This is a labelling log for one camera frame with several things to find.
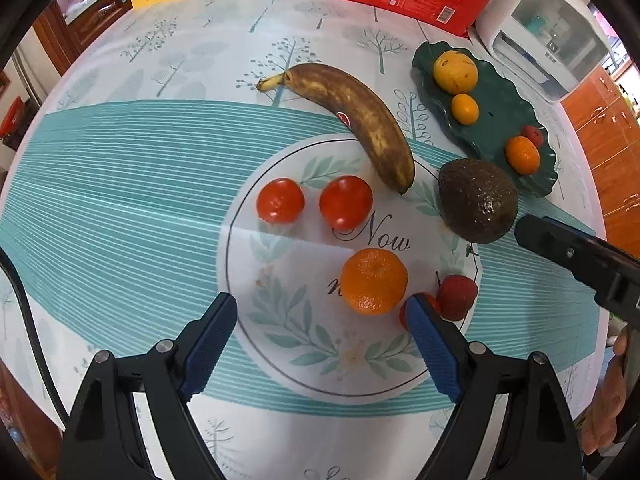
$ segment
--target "green leaf-shaped plate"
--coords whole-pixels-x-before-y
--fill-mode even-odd
[[[463,126],[453,118],[450,111],[452,96],[440,89],[433,79],[433,63],[447,50],[466,54],[478,67],[478,84],[470,95],[480,107],[480,118],[471,126]],[[466,48],[453,48],[445,41],[421,44],[415,51],[414,66],[422,74],[422,86],[428,100],[425,105],[473,155],[502,168],[521,190],[536,196],[551,193],[558,180],[556,152],[549,145],[546,128],[536,119],[533,106],[520,97],[513,82],[498,75],[491,63],[475,58]],[[540,169],[533,175],[522,176],[513,171],[507,162],[504,144],[510,137],[519,135],[523,126],[528,124],[542,132],[545,143],[539,149]]]

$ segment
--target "ripe banana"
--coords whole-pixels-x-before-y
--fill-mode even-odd
[[[404,194],[414,183],[414,158],[389,108],[365,84],[333,66],[296,65],[258,81],[261,92],[278,85],[327,108],[362,144],[376,173],[389,188]]]

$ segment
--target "tomato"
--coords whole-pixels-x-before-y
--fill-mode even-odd
[[[305,196],[297,182],[290,178],[272,180],[260,190],[255,208],[258,216],[269,224],[295,221],[305,207]]]
[[[438,314],[442,314],[442,308],[440,307],[440,303],[438,303],[438,300],[436,300],[431,294],[427,294],[426,292],[423,292],[422,294],[427,298],[427,301],[433,307],[433,309]],[[409,332],[409,329],[406,325],[406,301],[400,307],[400,312],[398,312],[398,320],[400,321],[402,328]]]
[[[351,231],[363,223],[371,206],[373,192],[364,180],[345,175],[332,180],[320,194],[320,213],[337,231]]]

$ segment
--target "screw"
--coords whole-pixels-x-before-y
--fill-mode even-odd
[[[171,350],[171,348],[173,347],[173,341],[171,341],[170,339],[162,339],[162,341],[156,345],[156,350],[158,350],[161,354],[164,354],[165,352]]]
[[[539,365],[546,365],[549,359],[542,352],[533,352],[533,360]]]
[[[103,363],[105,362],[107,359],[109,358],[109,351],[108,350],[100,350],[99,352],[96,353],[96,355],[94,356],[94,361],[97,363]]]
[[[484,346],[481,342],[472,341],[469,343],[469,351],[472,354],[482,355],[486,352],[486,346]]]

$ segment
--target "finger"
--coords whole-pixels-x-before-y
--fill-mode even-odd
[[[624,355],[624,353],[626,352],[626,344],[628,343],[628,341],[629,334],[627,325],[622,329],[622,332],[620,332],[620,335],[616,339],[616,342],[613,343],[613,353],[615,355]]]
[[[582,423],[582,450],[585,454],[590,455],[598,449],[598,441],[593,433],[593,409],[589,408],[584,422]]]
[[[602,432],[600,439],[598,440],[598,448],[603,449],[613,444],[613,439],[616,437],[616,419],[606,418],[600,428]]]
[[[602,397],[605,414],[613,418],[622,410],[626,400],[625,377],[622,374],[622,356],[615,356],[607,367],[602,381]]]
[[[602,387],[600,385],[596,388],[596,393],[591,401],[591,407],[593,408],[593,434],[596,437],[596,441],[599,442],[602,433],[607,429],[606,420],[609,418],[604,410]]]

